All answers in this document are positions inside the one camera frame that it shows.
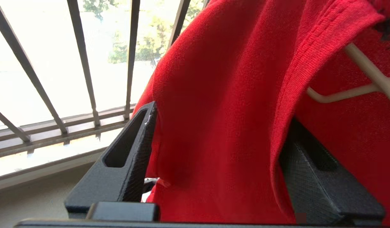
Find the red fabric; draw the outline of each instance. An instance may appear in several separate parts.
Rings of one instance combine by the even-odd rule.
[[[314,76],[322,93],[358,75],[355,85],[368,83],[340,50],[384,19],[366,0],[211,1],[161,59],[136,109],[158,106],[147,176],[160,177],[153,201],[161,220],[293,223],[277,159],[297,102]],[[377,51],[377,42],[357,46]],[[376,62],[386,59],[382,69],[390,58]],[[390,104],[370,96],[386,106],[351,111],[303,98],[297,116],[366,187],[380,178],[369,189],[390,224],[390,169],[372,163],[390,164],[380,157],[390,158]]]
[[[390,0],[368,0],[386,19],[390,19]]]
[[[151,189],[150,195],[146,199],[146,202],[153,202],[154,201],[154,194],[156,193],[156,190],[157,190],[157,188],[154,185],[153,189]]]

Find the wall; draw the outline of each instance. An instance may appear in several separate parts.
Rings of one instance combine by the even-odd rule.
[[[0,191],[0,228],[26,218],[66,219],[64,200],[91,164]]]

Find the foliage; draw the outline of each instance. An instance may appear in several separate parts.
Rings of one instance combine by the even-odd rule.
[[[84,9],[87,12],[95,13],[95,17],[100,21],[103,20],[101,13],[109,9],[109,5],[117,6],[118,0],[84,0]],[[191,0],[189,8],[185,17],[183,30],[188,26],[188,24],[198,15],[203,7],[205,0]],[[140,18],[139,22],[143,17],[150,17],[150,21],[146,22],[146,25],[139,25],[140,29],[145,29],[143,36],[137,37],[136,45],[136,56],[135,60],[138,61],[151,61],[155,62],[157,59],[161,58],[166,52],[169,38],[172,32],[173,20],[175,17],[171,17],[170,14],[166,13],[165,9],[173,8],[170,2],[167,0],[153,0],[154,9],[151,10],[141,10],[140,6]],[[128,43],[121,36],[120,31],[115,31],[113,37],[113,49],[109,54],[108,62],[109,63],[121,63],[127,62],[128,58]]]
[[[84,0],[84,9],[86,12],[93,12],[100,21],[103,20],[101,13],[109,9],[109,5],[118,6],[115,0]]]
[[[127,43],[120,41],[120,31],[115,32],[113,38],[113,51],[110,53],[108,62],[110,63],[120,63],[127,62]]]

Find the textured black plastic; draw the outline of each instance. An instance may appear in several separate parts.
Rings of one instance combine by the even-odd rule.
[[[165,223],[165,222],[110,222],[89,219],[69,221],[24,220],[15,228],[331,228],[332,226],[307,225],[257,225],[257,224],[207,224],[207,223]]]
[[[157,205],[138,202],[98,202],[93,204],[87,219],[105,221],[153,222],[158,221]]]
[[[86,216],[90,206],[101,201],[140,202],[156,116],[155,102],[138,110],[68,195],[70,218]]]
[[[151,178],[148,180],[144,180],[143,185],[143,193],[147,193],[151,190],[153,190],[154,185],[156,185],[158,178]]]
[[[381,225],[383,207],[328,150],[296,120],[280,155],[296,215],[307,224]]]

